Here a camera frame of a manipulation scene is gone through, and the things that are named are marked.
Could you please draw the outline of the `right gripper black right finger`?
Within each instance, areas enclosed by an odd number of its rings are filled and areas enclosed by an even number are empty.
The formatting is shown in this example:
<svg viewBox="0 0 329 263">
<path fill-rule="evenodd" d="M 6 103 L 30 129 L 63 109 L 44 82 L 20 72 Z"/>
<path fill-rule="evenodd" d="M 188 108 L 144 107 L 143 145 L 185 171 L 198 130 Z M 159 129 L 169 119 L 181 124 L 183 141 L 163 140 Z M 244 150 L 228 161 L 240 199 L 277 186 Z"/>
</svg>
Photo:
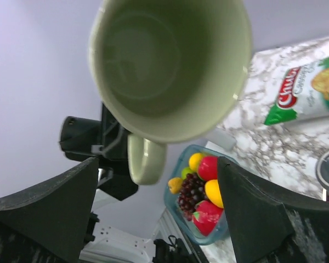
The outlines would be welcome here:
<svg viewBox="0 0 329 263">
<path fill-rule="evenodd" d="M 329 262 L 329 202 L 218 159 L 218 184 L 237 262 Z"/>
</svg>

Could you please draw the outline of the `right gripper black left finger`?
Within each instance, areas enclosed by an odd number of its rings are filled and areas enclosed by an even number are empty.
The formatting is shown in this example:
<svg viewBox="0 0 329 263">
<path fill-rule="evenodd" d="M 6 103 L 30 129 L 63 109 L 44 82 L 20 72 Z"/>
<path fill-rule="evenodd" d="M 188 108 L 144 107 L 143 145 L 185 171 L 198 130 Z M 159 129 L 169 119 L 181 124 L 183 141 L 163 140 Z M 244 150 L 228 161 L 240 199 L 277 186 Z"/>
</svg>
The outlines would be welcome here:
<svg viewBox="0 0 329 263">
<path fill-rule="evenodd" d="M 0 198 L 0 262 L 77 262 L 98 184 L 96 158 Z"/>
</svg>

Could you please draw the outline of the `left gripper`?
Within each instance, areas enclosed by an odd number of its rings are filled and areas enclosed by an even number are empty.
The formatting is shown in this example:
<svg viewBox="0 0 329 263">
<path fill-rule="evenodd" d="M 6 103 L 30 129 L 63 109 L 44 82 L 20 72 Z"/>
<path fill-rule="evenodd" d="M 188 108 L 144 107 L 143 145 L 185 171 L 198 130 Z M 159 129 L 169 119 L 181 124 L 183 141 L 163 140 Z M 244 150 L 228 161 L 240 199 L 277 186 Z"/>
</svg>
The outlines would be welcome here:
<svg viewBox="0 0 329 263">
<path fill-rule="evenodd" d="M 138 191 L 128 168 L 128 134 L 129 131 L 102 105 L 100 120 L 68 116 L 62 125 L 59 145 L 66 158 L 72 161 L 98 158 L 98 189 L 122 201 Z"/>
</svg>

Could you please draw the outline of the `light green mug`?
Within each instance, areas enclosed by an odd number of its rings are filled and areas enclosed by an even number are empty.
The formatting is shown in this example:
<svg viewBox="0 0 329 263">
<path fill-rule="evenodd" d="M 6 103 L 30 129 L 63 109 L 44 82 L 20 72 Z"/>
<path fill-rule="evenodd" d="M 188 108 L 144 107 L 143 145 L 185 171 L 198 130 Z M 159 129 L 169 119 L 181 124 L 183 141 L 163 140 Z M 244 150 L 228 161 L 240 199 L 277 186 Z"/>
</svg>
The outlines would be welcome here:
<svg viewBox="0 0 329 263">
<path fill-rule="evenodd" d="M 167 146 L 205 135 L 239 99 L 252 58 L 243 1 L 103 1 L 88 60 L 100 98 L 129 131 L 138 185 L 158 182 Z"/>
</svg>

